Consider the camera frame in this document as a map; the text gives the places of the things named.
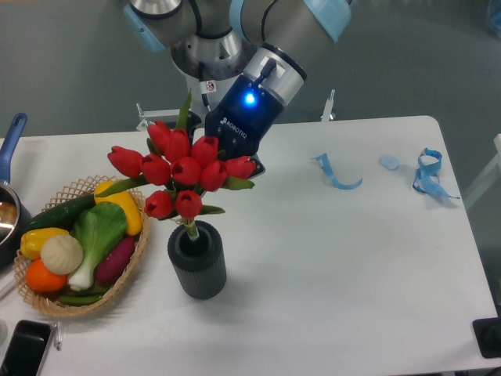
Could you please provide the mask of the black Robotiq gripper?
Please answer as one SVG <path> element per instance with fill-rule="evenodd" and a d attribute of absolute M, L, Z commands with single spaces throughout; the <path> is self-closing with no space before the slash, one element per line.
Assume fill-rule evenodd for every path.
<path fill-rule="evenodd" d="M 226 159 L 250 157 L 255 169 L 249 179 L 254 179 L 265 173 L 265 166 L 256 154 L 259 144 L 282 111 L 283 105 L 274 96 L 241 75 L 219 105 L 206 115 L 204 134 L 218 139 L 218 148 L 225 151 Z M 201 117 L 190 110 L 187 117 L 190 145 L 195 131 L 202 127 Z"/>

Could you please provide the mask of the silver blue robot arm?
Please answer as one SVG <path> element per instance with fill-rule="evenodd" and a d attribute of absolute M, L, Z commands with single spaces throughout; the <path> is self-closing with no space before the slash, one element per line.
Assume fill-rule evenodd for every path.
<path fill-rule="evenodd" d="M 185 77 L 189 133 L 225 158 L 256 158 L 261 140 L 351 19 L 348 1 L 127 1 L 131 29 L 169 51 Z"/>

